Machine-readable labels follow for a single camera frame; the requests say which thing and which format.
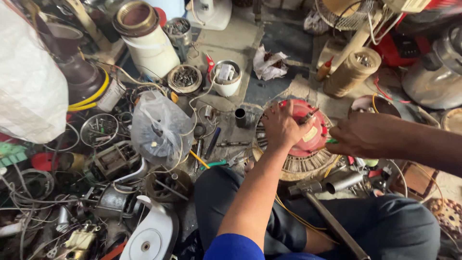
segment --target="white plastic bag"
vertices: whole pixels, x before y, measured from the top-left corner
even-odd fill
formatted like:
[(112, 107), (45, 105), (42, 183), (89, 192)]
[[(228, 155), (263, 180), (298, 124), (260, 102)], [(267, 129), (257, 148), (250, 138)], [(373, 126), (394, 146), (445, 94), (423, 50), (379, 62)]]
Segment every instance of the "white plastic bag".
[(33, 27), (7, 4), (0, 1), (0, 131), (47, 143), (66, 128), (67, 81)]
[(193, 143), (193, 120), (159, 91), (142, 93), (133, 112), (133, 147), (148, 162), (168, 170), (183, 160)]
[[(254, 57), (254, 71), (257, 75), (257, 78), (261, 80), (270, 80), (274, 78), (282, 78), (287, 74), (288, 67), (284, 64), (284, 61), (287, 59), (287, 55), (282, 52), (278, 52), (271, 56), (267, 61), (265, 61), (265, 46), (262, 44), (255, 53)], [(273, 64), (282, 60), (281, 68), (273, 67)]]

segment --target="white sack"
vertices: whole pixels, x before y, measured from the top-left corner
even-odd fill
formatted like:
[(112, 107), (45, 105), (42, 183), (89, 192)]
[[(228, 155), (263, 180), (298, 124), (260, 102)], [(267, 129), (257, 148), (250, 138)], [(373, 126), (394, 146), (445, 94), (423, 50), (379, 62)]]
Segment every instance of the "white sack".
[(282, 78), (287, 74), (288, 67), (282, 63), (281, 68), (273, 67), (273, 64), (282, 60), (283, 62), (287, 59), (287, 55), (282, 52), (278, 52), (271, 56), (266, 62), (265, 58), (265, 46), (262, 44), (255, 53), (254, 57), (254, 71), (258, 79), (261, 80), (270, 80), (274, 78)]
[(66, 127), (66, 78), (33, 27), (4, 1), (0, 25), (0, 132), (47, 143)]

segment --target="red cap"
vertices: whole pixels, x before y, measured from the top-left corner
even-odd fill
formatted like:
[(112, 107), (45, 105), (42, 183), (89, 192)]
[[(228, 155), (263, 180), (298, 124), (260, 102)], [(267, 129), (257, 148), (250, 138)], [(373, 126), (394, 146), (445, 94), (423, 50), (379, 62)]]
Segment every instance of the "red cap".
[(334, 56), (332, 56), (332, 58), (330, 58), (330, 60), (326, 61), (326, 63), (324, 63), (324, 65), (326, 65), (326, 67), (332, 66), (332, 60), (333, 59), (334, 59)]

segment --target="screwdriver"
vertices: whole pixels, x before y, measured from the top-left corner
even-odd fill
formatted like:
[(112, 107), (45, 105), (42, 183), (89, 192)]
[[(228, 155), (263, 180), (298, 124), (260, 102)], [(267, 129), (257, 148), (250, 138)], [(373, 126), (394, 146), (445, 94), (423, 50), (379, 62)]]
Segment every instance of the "screwdriver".
[[(334, 138), (331, 138), (331, 139), (327, 140), (326, 143), (339, 143), (339, 141), (335, 140)], [(326, 145), (323, 145), (321, 147), (318, 147), (318, 148), (314, 149), (311, 152), (313, 153), (313, 152), (320, 151), (320, 150), (325, 149), (325, 148), (326, 148)]]
[(304, 123), (308, 122), (308, 120), (309, 120), (310, 118), (312, 118), (313, 115), (314, 115), (318, 110), (319, 110), (319, 107), (316, 108), (315, 110), (313, 110), (312, 112), (309, 112), (308, 114), (306, 114), (306, 116), (304, 116), (303, 118), (301, 118), (301, 119), (299, 120), (298, 123), (299, 123), (299, 124), (304, 124)]

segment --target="red machine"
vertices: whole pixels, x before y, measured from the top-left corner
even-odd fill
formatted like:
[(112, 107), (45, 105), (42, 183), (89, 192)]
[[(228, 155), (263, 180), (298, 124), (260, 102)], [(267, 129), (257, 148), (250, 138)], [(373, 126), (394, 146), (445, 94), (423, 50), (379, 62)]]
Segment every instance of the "red machine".
[[(292, 99), (293, 101), (293, 119), (299, 121), (305, 117), (308, 113), (313, 112), (316, 108), (308, 104), (306, 101), (300, 99)], [(281, 107), (287, 105), (287, 100), (279, 103)], [(292, 147), (289, 154), (297, 157), (312, 156), (316, 152), (313, 152), (316, 148), (323, 146), (327, 141), (328, 129), (324, 116), (320, 111), (317, 111), (313, 115), (316, 121), (313, 128), (296, 144)]]

